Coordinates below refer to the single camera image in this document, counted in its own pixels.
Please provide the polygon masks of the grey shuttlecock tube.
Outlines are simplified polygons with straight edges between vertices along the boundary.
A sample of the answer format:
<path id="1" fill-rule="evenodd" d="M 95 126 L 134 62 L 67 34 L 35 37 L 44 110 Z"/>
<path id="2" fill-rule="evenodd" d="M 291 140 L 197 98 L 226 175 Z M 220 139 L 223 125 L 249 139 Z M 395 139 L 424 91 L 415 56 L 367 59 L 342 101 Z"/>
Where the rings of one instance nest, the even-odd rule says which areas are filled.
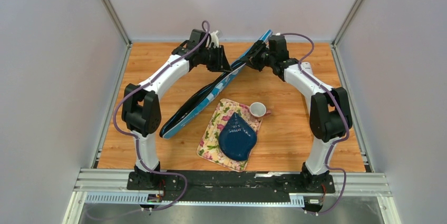
<path id="1" fill-rule="evenodd" d="M 313 75 L 313 70 L 312 70 L 311 64 L 309 62 L 302 62 L 301 68 L 302 68 L 302 70 L 306 71 L 308 74 Z"/>

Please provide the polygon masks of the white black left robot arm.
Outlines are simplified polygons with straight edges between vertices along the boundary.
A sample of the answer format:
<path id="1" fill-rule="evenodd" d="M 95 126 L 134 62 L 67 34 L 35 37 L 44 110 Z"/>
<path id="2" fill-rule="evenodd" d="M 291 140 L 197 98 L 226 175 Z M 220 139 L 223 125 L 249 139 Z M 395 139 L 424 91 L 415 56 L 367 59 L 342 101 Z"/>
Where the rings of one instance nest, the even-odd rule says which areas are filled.
<path id="1" fill-rule="evenodd" d="M 171 56 L 151 77 L 138 85 L 128 84 L 120 102 L 121 119 L 134 138 L 137 161 L 129 174 L 128 188 L 156 189 L 162 180 L 160 161 L 156 154 L 155 138 L 160 129 L 162 137 L 175 135 L 183 123 L 188 123 L 228 84 L 232 73 L 219 32 L 206 33 L 198 29 L 190 38 L 172 51 Z M 165 124 L 161 126 L 160 100 L 166 91 L 194 67 L 205 65 L 210 72 L 221 75 L 197 91 Z"/>

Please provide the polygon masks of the floral ceramic cup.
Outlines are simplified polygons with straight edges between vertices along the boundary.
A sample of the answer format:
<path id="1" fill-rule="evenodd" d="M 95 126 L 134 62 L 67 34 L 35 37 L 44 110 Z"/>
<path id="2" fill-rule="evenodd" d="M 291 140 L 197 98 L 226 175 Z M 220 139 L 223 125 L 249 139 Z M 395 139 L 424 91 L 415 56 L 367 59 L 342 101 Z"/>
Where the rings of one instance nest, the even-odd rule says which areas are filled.
<path id="1" fill-rule="evenodd" d="M 267 109 L 267 107 L 260 102 L 254 102 L 249 106 L 250 118 L 253 120 L 262 120 L 265 117 L 268 117 L 272 114 L 271 110 Z"/>

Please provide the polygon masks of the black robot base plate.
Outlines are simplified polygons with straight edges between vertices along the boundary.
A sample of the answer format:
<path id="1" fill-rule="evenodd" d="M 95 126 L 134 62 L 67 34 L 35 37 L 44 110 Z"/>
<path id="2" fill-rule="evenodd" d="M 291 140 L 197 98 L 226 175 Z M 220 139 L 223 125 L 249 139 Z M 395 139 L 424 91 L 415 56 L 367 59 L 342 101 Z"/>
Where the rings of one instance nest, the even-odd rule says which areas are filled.
<path id="1" fill-rule="evenodd" d="M 177 170 L 157 175 L 134 170 L 129 173 L 127 189 L 161 192 L 165 201 L 283 203 L 290 194 L 335 193 L 332 176 L 320 185 L 307 185 L 299 173 L 268 175 L 256 172 Z"/>

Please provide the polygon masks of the aluminium frame rail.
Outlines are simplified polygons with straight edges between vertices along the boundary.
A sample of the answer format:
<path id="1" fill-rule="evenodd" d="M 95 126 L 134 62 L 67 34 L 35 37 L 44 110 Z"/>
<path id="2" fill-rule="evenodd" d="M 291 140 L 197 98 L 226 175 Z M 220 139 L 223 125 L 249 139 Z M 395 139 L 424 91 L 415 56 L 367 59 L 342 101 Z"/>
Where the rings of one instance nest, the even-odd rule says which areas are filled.
<path id="1" fill-rule="evenodd" d="M 88 203 L 168 204 L 180 196 L 184 181 L 169 176 L 164 188 L 127 189 L 131 170 L 82 169 L 74 186 Z M 391 197 L 382 173 L 332 173 L 324 189 L 305 191 L 299 172 L 183 171 L 188 180 L 178 205 L 303 207 L 310 199 L 331 197 Z"/>

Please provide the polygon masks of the blue leaf-shaped plate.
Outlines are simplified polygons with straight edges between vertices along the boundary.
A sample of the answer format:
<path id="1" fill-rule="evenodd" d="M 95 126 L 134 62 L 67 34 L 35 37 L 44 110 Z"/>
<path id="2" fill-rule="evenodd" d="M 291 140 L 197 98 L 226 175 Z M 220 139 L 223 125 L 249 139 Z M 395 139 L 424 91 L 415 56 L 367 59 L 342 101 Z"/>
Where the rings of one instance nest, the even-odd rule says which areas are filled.
<path id="1" fill-rule="evenodd" d="M 232 114 L 218 136 L 220 150 L 235 161 L 247 161 L 256 143 L 256 131 L 238 113 Z"/>

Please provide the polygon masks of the floral rectangular tray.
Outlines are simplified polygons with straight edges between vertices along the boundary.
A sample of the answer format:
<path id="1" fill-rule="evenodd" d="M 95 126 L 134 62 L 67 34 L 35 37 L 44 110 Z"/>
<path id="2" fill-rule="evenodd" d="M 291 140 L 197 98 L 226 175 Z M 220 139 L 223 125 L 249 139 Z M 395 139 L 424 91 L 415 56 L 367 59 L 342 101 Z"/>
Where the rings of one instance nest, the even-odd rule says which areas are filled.
<path id="1" fill-rule="evenodd" d="M 263 120 L 252 116 L 249 112 L 249 106 L 229 99 L 221 99 L 199 142 L 197 155 L 227 169 L 243 172 L 246 169 L 248 161 L 236 161 L 227 157 L 221 151 L 218 142 L 221 131 L 234 113 L 237 113 L 245 119 L 256 133 L 259 132 Z"/>

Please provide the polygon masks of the blue sport racket bag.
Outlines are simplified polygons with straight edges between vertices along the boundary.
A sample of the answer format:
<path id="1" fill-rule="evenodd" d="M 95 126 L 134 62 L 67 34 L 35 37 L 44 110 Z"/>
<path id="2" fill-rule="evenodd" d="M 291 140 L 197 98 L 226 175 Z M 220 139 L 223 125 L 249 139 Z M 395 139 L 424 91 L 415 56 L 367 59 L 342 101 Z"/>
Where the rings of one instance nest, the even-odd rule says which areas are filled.
<path id="1" fill-rule="evenodd" d="M 159 136 L 170 139 L 201 113 L 245 67 L 242 56 L 233 61 L 230 73 L 222 73 L 213 82 L 192 95 L 180 109 L 163 125 Z"/>

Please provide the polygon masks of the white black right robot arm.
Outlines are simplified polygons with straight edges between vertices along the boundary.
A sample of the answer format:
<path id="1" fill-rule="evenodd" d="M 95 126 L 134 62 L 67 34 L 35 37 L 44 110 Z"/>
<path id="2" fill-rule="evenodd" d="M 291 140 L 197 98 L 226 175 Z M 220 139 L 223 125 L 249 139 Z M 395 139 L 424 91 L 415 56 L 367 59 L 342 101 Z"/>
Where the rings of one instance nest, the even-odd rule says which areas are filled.
<path id="1" fill-rule="evenodd" d="M 313 75 L 304 59 L 291 58 L 287 49 L 288 33 L 272 35 L 267 41 L 258 40 L 242 57 L 244 63 L 258 71 L 269 67 L 283 82 L 295 87 L 305 98 L 313 145 L 300 173 L 303 189 L 313 192 L 329 176 L 329 163 L 338 143 L 346 141 L 352 128 L 348 93 L 343 87 L 334 88 Z"/>

